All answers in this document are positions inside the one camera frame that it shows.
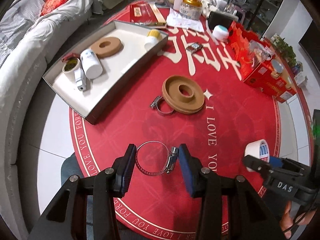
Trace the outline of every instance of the white tray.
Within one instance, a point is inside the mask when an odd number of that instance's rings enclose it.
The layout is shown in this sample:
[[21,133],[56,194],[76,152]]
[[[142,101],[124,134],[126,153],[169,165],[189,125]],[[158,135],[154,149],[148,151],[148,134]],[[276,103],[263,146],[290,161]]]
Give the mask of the white tray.
[[98,78],[89,81],[87,90],[81,92],[62,72],[63,63],[59,59],[44,74],[44,80],[75,111],[90,123],[95,123],[113,96],[123,87],[143,64],[157,54],[168,41],[168,34],[160,31],[162,40],[146,52],[144,41],[150,29],[128,22],[112,21],[102,26],[90,36],[81,40],[69,52],[80,54],[102,37],[117,37],[123,49],[111,57],[100,59],[103,72]]

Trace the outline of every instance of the brown plastic disc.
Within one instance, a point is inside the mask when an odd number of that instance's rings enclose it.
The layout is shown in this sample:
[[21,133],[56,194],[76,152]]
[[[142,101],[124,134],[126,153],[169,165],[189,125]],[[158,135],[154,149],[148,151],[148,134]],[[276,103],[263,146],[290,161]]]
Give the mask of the brown plastic disc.
[[110,57],[121,49],[121,40],[116,37],[104,37],[91,45],[98,58]]
[[204,104],[201,87],[193,80],[171,76],[162,84],[162,95],[167,104],[182,114],[194,114]]

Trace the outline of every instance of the small packet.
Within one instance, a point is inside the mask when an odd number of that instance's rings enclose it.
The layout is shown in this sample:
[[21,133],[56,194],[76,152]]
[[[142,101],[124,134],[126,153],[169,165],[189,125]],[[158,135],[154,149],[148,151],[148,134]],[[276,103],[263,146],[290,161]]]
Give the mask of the small packet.
[[192,54],[196,53],[197,51],[201,50],[202,48],[203,48],[202,44],[200,44],[198,42],[194,42],[186,48],[186,51],[189,51],[192,55]]

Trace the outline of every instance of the white star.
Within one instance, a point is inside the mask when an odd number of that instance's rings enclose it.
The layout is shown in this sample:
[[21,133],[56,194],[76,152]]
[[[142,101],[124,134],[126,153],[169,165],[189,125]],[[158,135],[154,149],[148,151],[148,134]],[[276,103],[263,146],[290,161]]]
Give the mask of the white star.
[[203,94],[208,100],[209,100],[210,97],[213,96],[213,94],[211,94],[208,89]]

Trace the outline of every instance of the dark floor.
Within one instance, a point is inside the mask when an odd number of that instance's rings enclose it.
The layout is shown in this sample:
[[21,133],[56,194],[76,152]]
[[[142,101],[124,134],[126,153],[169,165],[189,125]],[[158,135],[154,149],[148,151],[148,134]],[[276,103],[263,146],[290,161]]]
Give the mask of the dark floor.
[[90,33],[98,29],[104,22],[106,22],[112,15],[124,9],[128,4],[137,0],[124,0],[111,10],[105,10],[103,15],[93,14],[90,19],[83,23],[61,46],[53,60],[48,67],[54,64],[62,55],[64,55],[70,48],[77,44],[81,39],[88,36]]

